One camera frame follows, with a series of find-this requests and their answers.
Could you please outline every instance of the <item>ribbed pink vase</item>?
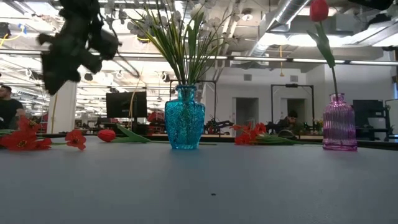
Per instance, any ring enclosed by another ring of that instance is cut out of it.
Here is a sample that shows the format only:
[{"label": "ribbed pink vase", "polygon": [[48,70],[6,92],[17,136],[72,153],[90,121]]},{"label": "ribbed pink vase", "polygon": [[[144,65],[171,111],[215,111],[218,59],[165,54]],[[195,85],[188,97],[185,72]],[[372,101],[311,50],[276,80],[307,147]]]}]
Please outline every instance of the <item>ribbed pink vase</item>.
[{"label": "ribbed pink vase", "polygon": [[344,101],[344,93],[331,95],[323,112],[323,148],[336,151],[356,151],[354,109]]}]

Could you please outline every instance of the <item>glass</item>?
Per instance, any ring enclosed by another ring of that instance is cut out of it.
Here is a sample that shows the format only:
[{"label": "glass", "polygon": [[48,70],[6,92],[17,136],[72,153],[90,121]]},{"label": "glass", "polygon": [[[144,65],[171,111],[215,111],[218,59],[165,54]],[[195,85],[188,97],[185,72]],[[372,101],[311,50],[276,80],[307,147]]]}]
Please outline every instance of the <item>glass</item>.
[{"label": "glass", "polygon": [[205,105],[194,100],[194,85],[176,87],[178,98],[165,105],[166,131],[173,149],[196,149],[205,125]]},{"label": "glass", "polygon": [[344,93],[331,95],[323,112],[323,148],[337,151],[356,151],[354,109],[344,101]]}]

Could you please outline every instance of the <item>pillar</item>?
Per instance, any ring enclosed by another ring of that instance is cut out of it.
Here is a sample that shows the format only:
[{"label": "pillar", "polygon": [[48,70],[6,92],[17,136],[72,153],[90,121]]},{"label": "pillar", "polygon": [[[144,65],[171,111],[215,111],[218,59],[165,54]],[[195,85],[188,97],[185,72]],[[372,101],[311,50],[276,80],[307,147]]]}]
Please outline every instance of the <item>pillar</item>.
[{"label": "pillar", "polygon": [[68,132],[75,128],[77,83],[67,81],[51,96],[47,134]]}]

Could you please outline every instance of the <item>turquoise textured vase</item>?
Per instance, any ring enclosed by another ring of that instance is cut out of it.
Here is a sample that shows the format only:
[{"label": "turquoise textured vase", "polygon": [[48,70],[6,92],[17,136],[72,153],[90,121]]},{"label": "turquoise textured vase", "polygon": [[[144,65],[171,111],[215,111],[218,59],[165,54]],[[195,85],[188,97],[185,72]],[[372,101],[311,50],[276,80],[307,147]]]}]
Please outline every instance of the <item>turquoise textured vase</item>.
[{"label": "turquoise textured vase", "polygon": [[194,85],[176,87],[178,98],[166,102],[166,131],[173,149],[196,149],[205,125],[205,105],[194,100]]}]

